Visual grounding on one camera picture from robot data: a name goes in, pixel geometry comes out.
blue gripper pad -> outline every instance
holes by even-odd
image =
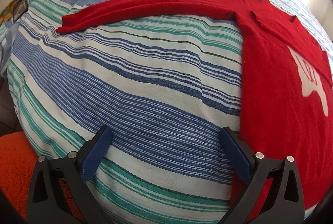
[[[81,180],[85,184],[86,181],[92,179],[102,162],[106,152],[108,151],[113,139],[113,132],[110,127],[106,127],[99,139],[90,149],[81,166]]]
[[[251,164],[234,142],[232,137],[224,129],[219,133],[219,140],[224,153],[227,155],[238,178],[246,183],[251,181]]]

red sweater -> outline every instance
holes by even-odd
[[[244,38],[239,137],[269,158],[292,155],[305,208],[315,205],[333,179],[332,76],[327,53],[296,16],[269,0],[109,0],[64,16],[57,32],[172,14],[237,21]],[[267,193],[265,186],[257,211]]]

brown floor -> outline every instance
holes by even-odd
[[[19,131],[22,131],[22,127],[15,113],[8,83],[0,78],[0,136]]]

bed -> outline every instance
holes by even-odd
[[[87,182],[117,223],[217,223],[232,167],[219,147],[239,131],[242,35],[233,21],[163,15],[59,35],[61,17],[105,0],[28,0],[6,74],[15,111],[39,155],[77,151],[101,125],[114,140]],[[326,32],[299,0],[297,15],[329,54]],[[0,27],[4,46],[13,30]],[[306,208],[307,216],[313,208]]]

orange cloth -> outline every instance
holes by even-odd
[[[26,219],[30,180],[38,155],[24,132],[18,132],[0,137],[0,156],[0,187]],[[83,220],[67,184],[61,181],[61,187],[73,216]]]

